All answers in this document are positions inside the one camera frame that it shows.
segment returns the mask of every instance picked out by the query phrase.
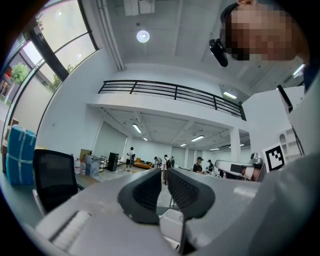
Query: window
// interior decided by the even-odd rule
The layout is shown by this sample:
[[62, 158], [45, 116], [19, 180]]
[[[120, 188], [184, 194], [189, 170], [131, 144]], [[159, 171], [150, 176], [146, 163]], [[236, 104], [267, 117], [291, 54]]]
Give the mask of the window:
[[36, 16], [36, 20], [53, 52], [88, 32], [77, 0], [49, 5]]
[[70, 73], [80, 62], [95, 51], [90, 36], [85, 34], [67, 44], [56, 53], [57, 58]]
[[19, 125], [37, 133], [43, 114], [57, 89], [52, 87], [54, 72], [45, 63], [28, 81], [24, 91], [15, 105], [13, 118], [19, 120]]
[[33, 20], [45, 41], [40, 43], [35, 39], [38, 31], [30, 29], [24, 32], [26, 37], [20, 35], [14, 42], [0, 77], [2, 139], [12, 117], [37, 132], [61, 79], [97, 49], [79, 3], [48, 1]]
[[[13, 45], [13, 47], [15, 48], [15, 51], [19, 49], [17, 45]], [[32, 68], [41, 59], [40, 53], [31, 41], [25, 43], [20, 51], [11, 58], [10, 63], [6, 66], [4, 74], [0, 79], [0, 100], [5, 105], [10, 106], [19, 87], [22, 85]], [[6, 118], [8, 112], [8, 108], [5, 107], [5, 105], [1, 105], [1, 112], [5, 113], [4, 117], [0, 117], [2, 121]]]

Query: white shelving unit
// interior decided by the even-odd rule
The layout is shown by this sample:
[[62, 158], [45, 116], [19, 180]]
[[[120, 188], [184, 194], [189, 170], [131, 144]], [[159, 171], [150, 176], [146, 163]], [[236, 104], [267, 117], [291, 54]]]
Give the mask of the white shelving unit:
[[278, 137], [282, 145], [284, 156], [287, 162], [293, 161], [301, 157], [295, 133], [292, 128], [280, 132]]

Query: black metal railing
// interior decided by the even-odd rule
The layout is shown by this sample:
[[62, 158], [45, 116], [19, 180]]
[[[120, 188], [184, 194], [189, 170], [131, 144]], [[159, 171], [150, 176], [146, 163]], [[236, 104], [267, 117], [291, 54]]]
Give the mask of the black metal railing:
[[233, 116], [240, 117], [246, 121], [241, 104], [236, 104], [212, 93], [183, 85], [146, 80], [109, 80], [103, 82], [103, 86], [98, 94], [116, 92], [154, 94], [161, 97], [173, 98], [174, 100], [191, 101], [218, 111], [231, 113]]

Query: orange sofa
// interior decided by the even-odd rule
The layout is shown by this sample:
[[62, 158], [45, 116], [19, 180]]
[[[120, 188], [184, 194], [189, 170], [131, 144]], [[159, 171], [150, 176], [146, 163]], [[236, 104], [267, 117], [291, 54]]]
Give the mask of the orange sofa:
[[151, 168], [152, 168], [152, 162], [144, 163], [144, 162], [141, 162], [141, 159], [140, 159], [140, 158], [137, 158], [137, 159], [134, 161], [133, 166], [135, 166], [135, 167], [140, 167], [140, 168], [144, 168], [144, 169], [151, 169]]

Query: round ceiling light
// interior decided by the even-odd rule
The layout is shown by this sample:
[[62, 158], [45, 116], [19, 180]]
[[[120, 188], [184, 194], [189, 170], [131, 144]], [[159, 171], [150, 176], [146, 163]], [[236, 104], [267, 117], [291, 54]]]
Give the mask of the round ceiling light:
[[146, 43], [149, 41], [150, 39], [150, 35], [147, 31], [145, 30], [140, 30], [137, 34], [136, 34], [136, 39], [138, 39], [139, 42], [141, 43]]

